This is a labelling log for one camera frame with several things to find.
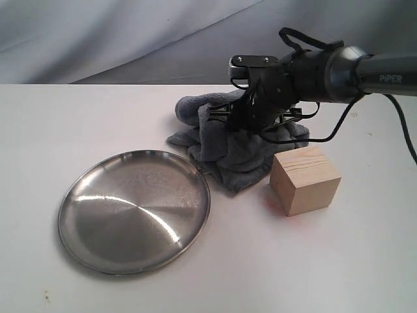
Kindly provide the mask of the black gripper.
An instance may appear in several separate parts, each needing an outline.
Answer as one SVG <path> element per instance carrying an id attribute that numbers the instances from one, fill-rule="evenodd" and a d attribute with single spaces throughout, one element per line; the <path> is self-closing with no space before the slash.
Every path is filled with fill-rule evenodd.
<path id="1" fill-rule="evenodd" d="M 231 130 L 262 132 L 275 125 L 301 120 L 302 111 L 295 108 L 299 98 L 280 60 L 257 72 L 251 71 L 245 80 L 230 78 L 230 81 L 243 90 L 243 95 L 209 108 L 209 121 L 225 123 Z"/>

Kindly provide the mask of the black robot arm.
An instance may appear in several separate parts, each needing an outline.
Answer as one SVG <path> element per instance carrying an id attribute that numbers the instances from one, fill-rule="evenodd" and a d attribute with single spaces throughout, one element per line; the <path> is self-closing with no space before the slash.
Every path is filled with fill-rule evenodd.
<path id="1" fill-rule="evenodd" d="M 274 125 L 301 120 L 299 102 L 349 103 L 366 94 L 416 95 L 416 56 L 371 55 L 355 46 L 333 51 L 291 53 L 281 59 L 236 55 L 231 80 L 246 80 L 244 94 L 209 108 L 208 119 L 233 130 L 260 133 Z"/>

